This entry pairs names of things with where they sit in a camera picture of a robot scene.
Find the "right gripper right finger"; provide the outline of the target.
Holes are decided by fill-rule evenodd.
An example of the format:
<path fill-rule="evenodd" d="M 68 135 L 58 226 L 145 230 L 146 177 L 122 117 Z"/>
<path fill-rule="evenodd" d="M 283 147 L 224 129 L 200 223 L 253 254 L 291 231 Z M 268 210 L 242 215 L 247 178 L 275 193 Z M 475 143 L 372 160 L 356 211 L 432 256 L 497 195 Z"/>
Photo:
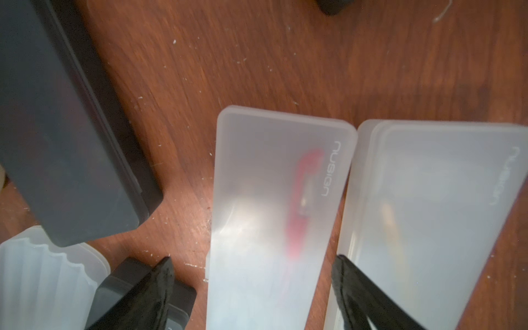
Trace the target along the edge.
<path fill-rule="evenodd" d="M 331 282 L 344 329 L 422 329 L 345 255 L 332 265 Z"/>

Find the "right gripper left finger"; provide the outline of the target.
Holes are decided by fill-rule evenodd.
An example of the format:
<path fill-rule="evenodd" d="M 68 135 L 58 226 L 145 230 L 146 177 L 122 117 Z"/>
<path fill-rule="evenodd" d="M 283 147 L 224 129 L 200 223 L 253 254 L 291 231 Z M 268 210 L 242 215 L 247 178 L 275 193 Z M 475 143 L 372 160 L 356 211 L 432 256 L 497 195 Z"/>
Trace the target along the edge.
<path fill-rule="evenodd" d="M 87 329 L 165 329 L 174 269 L 164 257 L 108 312 Z"/>

